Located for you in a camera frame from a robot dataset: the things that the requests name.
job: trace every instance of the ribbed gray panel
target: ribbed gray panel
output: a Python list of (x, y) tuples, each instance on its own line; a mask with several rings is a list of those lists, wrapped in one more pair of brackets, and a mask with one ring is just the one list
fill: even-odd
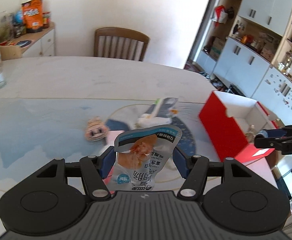
[(241, 236), (211, 223), (194, 202), (176, 199), (173, 192), (118, 192), (94, 203), (72, 228), (50, 236), (7, 232), (1, 240), (289, 240), (282, 232)]

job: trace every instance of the dining table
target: dining table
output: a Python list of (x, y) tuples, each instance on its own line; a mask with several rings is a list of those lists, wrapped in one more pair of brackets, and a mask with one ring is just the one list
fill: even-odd
[[(158, 98), (178, 98), (172, 124), (183, 131), (179, 143), (185, 153), (220, 161), (198, 118), (215, 88), (199, 73), (123, 59), (34, 57), (3, 61), (3, 74), (0, 198), (53, 159), (69, 163), (101, 155), (113, 139), (87, 141), (88, 120), (98, 116), (112, 135), (131, 130)], [(154, 190), (177, 192), (185, 181), (169, 165), (156, 175)], [(76, 179), (68, 184), (83, 192)], [(0, 235), (4, 232), (0, 220)]]

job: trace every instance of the white plastic package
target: white plastic package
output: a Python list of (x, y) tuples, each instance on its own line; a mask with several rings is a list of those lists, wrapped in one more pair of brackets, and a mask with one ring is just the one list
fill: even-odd
[(160, 125), (121, 133), (115, 139), (117, 158), (107, 187), (116, 190), (152, 190), (182, 135), (174, 125)]
[(136, 126), (147, 128), (155, 125), (171, 124), (173, 107), (178, 98), (160, 98), (152, 104), (147, 111), (137, 120)]

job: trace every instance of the blue circle label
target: blue circle label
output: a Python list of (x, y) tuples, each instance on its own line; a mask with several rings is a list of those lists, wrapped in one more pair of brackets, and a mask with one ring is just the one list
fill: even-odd
[(117, 177), (117, 184), (129, 183), (130, 177), (127, 174), (120, 174)]

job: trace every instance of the orange bag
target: orange bag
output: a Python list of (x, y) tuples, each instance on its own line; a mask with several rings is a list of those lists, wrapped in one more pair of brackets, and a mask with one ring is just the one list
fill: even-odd
[(22, 3), (22, 11), (26, 32), (41, 32), (43, 30), (43, 0), (31, 0)]

